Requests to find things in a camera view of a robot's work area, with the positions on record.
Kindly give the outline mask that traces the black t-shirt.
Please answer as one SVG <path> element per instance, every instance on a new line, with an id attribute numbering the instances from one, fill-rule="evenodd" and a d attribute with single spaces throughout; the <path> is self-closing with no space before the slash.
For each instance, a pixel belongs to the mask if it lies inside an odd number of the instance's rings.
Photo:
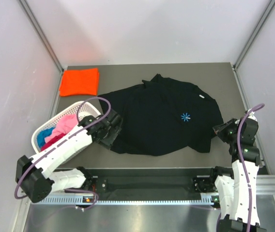
<path id="1" fill-rule="evenodd" d="M 197 85 L 160 74 L 100 97 L 123 119 L 111 146 L 118 154 L 161 156 L 185 147 L 208 153 L 213 127 L 223 124 L 215 99 Z"/>

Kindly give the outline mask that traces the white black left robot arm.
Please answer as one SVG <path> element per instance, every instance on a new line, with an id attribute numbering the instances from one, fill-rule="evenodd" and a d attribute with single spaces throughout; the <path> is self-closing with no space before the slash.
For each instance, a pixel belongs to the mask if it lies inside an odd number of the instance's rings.
<path id="1" fill-rule="evenodd" d="M 56 191 L 90 190 L 92 177 L 85 168 L 77 167 L 68 171 L 57 171 L 57 168 L 92 143 L 111 148 L 121 127 L 122 117 L 114 110 L 97 117 L 83 117 L 69 133 L 47 149 L 29 158 L 22 156 L 18 159 L 16 188 L 21 189 L 32 203 L 38 203 Z"/>

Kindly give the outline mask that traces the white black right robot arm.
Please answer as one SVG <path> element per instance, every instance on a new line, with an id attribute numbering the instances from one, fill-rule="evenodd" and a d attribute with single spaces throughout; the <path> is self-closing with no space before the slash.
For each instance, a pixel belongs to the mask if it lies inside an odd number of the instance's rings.
<path id="1" fill-rule="evenodd" d="M 216 166 L 209 187 L 219 194 L 218 232 L 263 232 L 257 213 L 257 177 L 260 151 L 254 145 L 259 125 L 250 114 L 214 126 L 218 138 L 229 144 L 232 168 Z"/>

